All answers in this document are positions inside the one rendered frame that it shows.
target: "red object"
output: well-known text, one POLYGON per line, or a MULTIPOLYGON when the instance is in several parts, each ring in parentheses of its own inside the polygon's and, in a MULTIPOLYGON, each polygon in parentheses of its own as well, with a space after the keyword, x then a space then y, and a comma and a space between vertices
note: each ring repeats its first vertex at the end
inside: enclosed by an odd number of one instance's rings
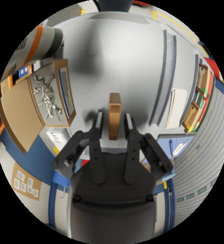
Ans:
POLYGON ((143 5, 143 6, 148 6, 148 3, 143 3, 143 2, 139 2, 139 1, 134 1, 133 3, 143 5))
POLYGON ((82 164, 82 167, 88 162, 89 160, 87 160, 87 159, 84 159, 83 160, 83 164, 82 164))
POLYGON ((208 98, 208 99, 205 98, 205 97, 203 98, 203 99, 206 101, 206 103, 205 103, 205 105, 204 105, 202 114, 201 114, 201 116, 200 116, 200 118, 199 118, 199 120, 198 120, 199 123, 201 122, 201 120, 202 120, 202 118, 203 118, 203 116, 204 116, 204 113, 205 113, 205 111, 206 111, 206 108, 207 108, 207 106, 208 106, 208 102, 209 102, 210 95, 211 95, 211 91, 212 91, 212 87, 213 87, 213 81, 214 81, 214 76, 213 76, 212 74, 210 74, 210 82, 209 82, 209 87, 208 87, 208 92, 209 92, 210 94, 208 93, 208 94, 209 94, 209 98, 208 98))
POLYGON ((220 70, 216 62, 210 58, 205 58, 205 60, 208 62, 209 66, 213 70, 214 76, 220 80, 220 70))

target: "blue pen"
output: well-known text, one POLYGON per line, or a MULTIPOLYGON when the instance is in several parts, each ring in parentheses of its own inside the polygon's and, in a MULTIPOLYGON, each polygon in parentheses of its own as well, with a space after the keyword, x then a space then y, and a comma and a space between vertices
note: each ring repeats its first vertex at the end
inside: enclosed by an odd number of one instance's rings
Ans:
POLYGON ((171 157, 173 157, 173 142, 172 142, 172 140, 170 140, 170 153, 171 153, 171 157))

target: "cylindrical container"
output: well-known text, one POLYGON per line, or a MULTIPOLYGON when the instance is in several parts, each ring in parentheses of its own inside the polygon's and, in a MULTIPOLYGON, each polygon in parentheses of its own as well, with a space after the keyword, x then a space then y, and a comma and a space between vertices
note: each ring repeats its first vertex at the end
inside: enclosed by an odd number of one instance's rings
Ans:
POLYGON ((53 56, 64 40, 61 29, 37 26, 22 41, 10 58, 1 81, 24 66, 53 56))

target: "gray slatted wall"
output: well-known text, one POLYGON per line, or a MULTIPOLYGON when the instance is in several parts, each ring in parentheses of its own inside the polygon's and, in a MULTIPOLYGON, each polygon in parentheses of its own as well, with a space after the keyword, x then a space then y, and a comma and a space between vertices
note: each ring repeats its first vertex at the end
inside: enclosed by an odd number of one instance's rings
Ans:
POLYGON ((220 174, 224 163, 224 95, 215 87, 206 118, 185 151, 175 158, 173 178, 176 199, 174 227, 183 222, 204 201, 210 183, 220 174), (207 190, 198 194, 204 187, 207 190))

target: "white notebook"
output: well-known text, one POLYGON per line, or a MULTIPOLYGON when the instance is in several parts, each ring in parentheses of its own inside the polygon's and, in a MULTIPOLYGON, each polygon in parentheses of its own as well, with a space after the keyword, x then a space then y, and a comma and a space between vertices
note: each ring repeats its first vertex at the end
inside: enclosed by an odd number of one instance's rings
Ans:
POLYGON ((185 106, 187 91, 183 89, 173 89, 171 95, 170 110, 165 123, 166 129, 179 127, 180 119, 182 117, 185 106))

